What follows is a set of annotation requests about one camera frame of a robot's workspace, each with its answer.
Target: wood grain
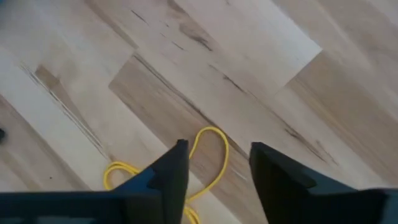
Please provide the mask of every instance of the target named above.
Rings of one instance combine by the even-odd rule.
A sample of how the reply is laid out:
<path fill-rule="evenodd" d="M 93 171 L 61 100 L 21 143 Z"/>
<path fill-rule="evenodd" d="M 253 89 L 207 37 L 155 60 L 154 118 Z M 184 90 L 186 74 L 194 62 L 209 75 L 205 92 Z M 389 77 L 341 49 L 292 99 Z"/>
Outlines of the wood grain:
<path fill-rule="evenodd" d="M 202 127 L 214 125 L 138 55 L 129 59 L 109 87 L 168 147 L 181 138 L 192 143 Z M 230 149 L 228 169 L 212 192 L 243 223 L 264 223 L 248 159 L 237 146 Z M 206 134 L 190 169 L 204 184 L 209 184 L 221 169 L 223 158 L 219 137 Z"/>
<path fill-rule="evenodd" d="M 83 190 L 84 182 L 54 153 L 23 117 L 0 96 L 0 126 L 7 138 L 0 146 L 0 191 Z M 7 177 L 16 176 L 18 182 Z"/>
<path fill-rule="evenodd" d="M 397 185 L 398 123 L 345 76 L 336 61 L 320 54 L 289 86 L 363 161 L 384 180 Z"/>
<path fill-rule="evenodd" d="M 253 141 L 359 189 L 395 187 L 396 15 L 393 0 L 4 2 L 0 190 L 99 190 L 109 161 L 144 168 L 208 125 L 231 157 L 191 204 L 203 223 L 265 222 Z M 200 145 L 189 193 L 223 157 L 214 134 Z"/>

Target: yellow cable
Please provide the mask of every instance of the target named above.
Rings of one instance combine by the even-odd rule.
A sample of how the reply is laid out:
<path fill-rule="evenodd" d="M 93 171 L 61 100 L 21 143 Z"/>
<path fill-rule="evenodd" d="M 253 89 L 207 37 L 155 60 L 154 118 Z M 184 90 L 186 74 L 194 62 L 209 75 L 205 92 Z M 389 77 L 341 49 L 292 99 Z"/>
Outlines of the yellow cable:
<path fill-rule="evenodd" d="M 217 177 L 204 189 L 199 190 L 197 193 L 193 194 L 192 196 L 188 197 L 187 199 L 185 199 L 185 203 L 190 203 L 192 201 L 194 201 L 196 198 L 202 196 L 204 193 L 206 193 L 207 191 L 209 191 L 212 187 L 214 187 L 214 185 L 217 184 L 218 181 L 220 181 L 221 177 L 223 176 L 225 170 L 226 170 L 226 166 L 228 163 L 228 157 L 229 157 L 229 144 L 228 144 L 228 139 L 226 138 L 225 134 L 222 132 L 222 130 L 216 128 L 216 127 L 205 127 L 203 129 L 201 129 L 196 138 L 195 138 L 195 142 L 193 143 L 193 147 L 191 152 L 189 153 L 189 159 L 192 158 L 193 153 L 195 152 L 197 145 L 198 145 L 198 141 L 200 139 L 200 136 L 205 132 L 205 131 L 214 131 L 215 133 L 219 134 L 221 136 L 221 138 L 224 141 L 224 145 L 225 145 L 225 158 L 224 158 L 224 164 L 223 164 L 223 168 L 221 169 L 220 173 L 217 175 Z M 127 163 L 124 162 L 120 162 L 120 161 L 116 161 L 116 162 L 112 162 L 110 163 L 110 165 L 106 168 L 105 172 L 104 172 L 104 179 L 103 179 L 103 183 L 104 183 L 104 187 L 107 190 L 111 190 L 113 189 L 113 187 L 109 184 L 109 174 L 114 171 L 114 170 L 124 170 L 128 173 L 130 173 L 131 175 L 137 175 L 138 173 L 141 172 L 140 169 L 138 169 L 137 167 L 134 167 L 132 165 L 129 165 Z M 198 214 L 194 211 L 194 209 L 192 209 L 191 207 L 189 207 L 188 205 L 185 205 L 184 207 L 184 214 L 188 217 L 188 219 L 190 220 L 190 222 L 192 224 L 200 224 L 200 219 Z"/>

